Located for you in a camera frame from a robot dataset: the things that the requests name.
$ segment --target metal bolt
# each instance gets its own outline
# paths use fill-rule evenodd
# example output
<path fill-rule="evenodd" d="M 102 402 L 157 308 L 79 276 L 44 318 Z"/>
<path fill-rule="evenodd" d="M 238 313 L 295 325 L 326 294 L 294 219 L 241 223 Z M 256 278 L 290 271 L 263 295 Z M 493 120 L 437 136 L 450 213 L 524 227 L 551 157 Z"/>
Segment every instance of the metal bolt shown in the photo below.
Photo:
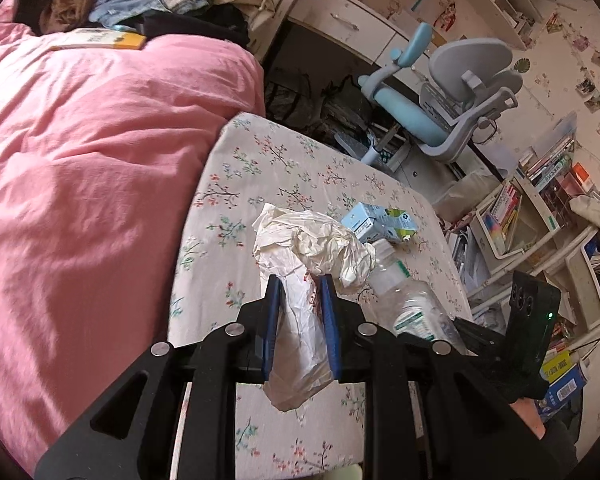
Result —
<path fill-rule="evenodd" d="M 360 332 L 362 335 L 374 335 L 376 332 L 378 332 L 378 327 L 373 323 L 360 323 L 358 325 L 358 332 Z"/>
<path fill-rule="evenodd" d="M 438 339 L 433 342 L 431 349 L 438 355 L 449 355 L 451 354 L 451 345 L 442 339 Z"/>
<path fill-rule="evenodd" d="M 224 331 L 227 335 L 237 336 L 244 332 L 244 325 L 241 325 L 240 323 L 231 323 L 226 326 Z"/>
<path fill-rule="evenodd" d="M 162 357 L 163 355 L 167 355 L 169 353 L 169 350 L 169 343 L 165 342 L 155 343 L 151 347 L 151 353 L 156 357 Z"/>

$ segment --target white paper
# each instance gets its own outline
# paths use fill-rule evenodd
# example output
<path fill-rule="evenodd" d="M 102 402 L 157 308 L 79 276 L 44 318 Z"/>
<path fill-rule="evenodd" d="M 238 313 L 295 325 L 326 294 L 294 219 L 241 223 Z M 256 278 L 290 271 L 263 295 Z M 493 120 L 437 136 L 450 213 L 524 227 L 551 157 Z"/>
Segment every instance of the white paper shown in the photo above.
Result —
<path fill-rule="evenodd" d="M 339 294 L 355 294 L 375 264 L 372 245 L 322 213 L 296 212 L 265 204 L 253 223 L 253 255 L 264 295 L 270 274 L 285 288 L 273 369 L 263 390 L 282 412 L 294 410 L 333 380 L 313 276 L 332 274 Z"/>

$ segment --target floral pattern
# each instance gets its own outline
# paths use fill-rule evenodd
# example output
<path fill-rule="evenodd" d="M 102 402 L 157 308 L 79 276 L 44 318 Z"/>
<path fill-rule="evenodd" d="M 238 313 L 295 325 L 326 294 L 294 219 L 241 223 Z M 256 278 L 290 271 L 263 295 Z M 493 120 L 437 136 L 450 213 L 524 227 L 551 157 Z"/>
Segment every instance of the floral pattern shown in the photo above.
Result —
<path fill-rule="evenodd" d="M 399 254 L 413 276 L 429 280 L 450 313 L 469 319 L 458 273 L 436 215 L 398 181 L 328 146 L 240 114 L 222 131 L 198 185 L 182 235 L 170 300 L 169 340 L 201 341 L 262 297 L 251 225 L 264 203 L 341 219 L 357 202 L 410 211 L 420 230 Z M 357 301 L 368 320 L 379 308 L 365 287 Z M 361 462 L 364 384 L 331 383 L 296 410 L 272 407 L 262 386 L 239 384 L 236 478 L 280 479 Z"/>

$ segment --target desk drawer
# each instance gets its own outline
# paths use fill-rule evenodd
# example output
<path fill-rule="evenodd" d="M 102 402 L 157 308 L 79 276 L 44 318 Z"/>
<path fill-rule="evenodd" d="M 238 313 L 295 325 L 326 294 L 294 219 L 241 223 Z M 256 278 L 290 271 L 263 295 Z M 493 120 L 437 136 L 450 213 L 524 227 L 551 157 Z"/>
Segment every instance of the desk drawer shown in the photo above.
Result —
<path fill-rule="evenodd" d="M 289 16 L 371 61 L 394 35 L 389 26 L 347 0 L 298 0 Z"/>
<path fill-rule="evenodd" d="M 391 51 L 394 48 L 399 48 L 400 50 L 404 50 L 407 48 L 409 44 L 409 40 L 403 38 L 400 34 L 396 34 L 394 38 L 389 42 L 386 48 L 382 51 L 378 59 L 376 60 L 376 64 L 379 66 L 387 66 L 389 63 L 392 63 L 391 59 Z M 413 64 L 415 69 L 426 77 L 430 78 L 429 75 L 429 58 L 422 54 L 416 62 Z M 420 87 L 422 86 L 422 79 L 410 68 L 403 68 L 399 72 L 397 72 L 394 77 L 400 81 L 402 81 L 405 85 L 407 85 L 411 90 L 416 92 L 416 94 L 420 94 Z"/>

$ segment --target pink blanket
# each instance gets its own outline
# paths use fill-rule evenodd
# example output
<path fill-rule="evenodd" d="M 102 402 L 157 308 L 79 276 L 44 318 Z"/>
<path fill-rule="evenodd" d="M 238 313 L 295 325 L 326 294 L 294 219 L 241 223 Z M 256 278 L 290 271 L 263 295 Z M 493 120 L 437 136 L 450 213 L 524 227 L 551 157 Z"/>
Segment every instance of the pink blanket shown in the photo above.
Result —
<path fill-rule="evenodd" d="M 264 113 L 240 47 L 164 36 L 48 52 L 0 8 L 0 438 L 31 472 L 166 325 L 209 151 Z"/>

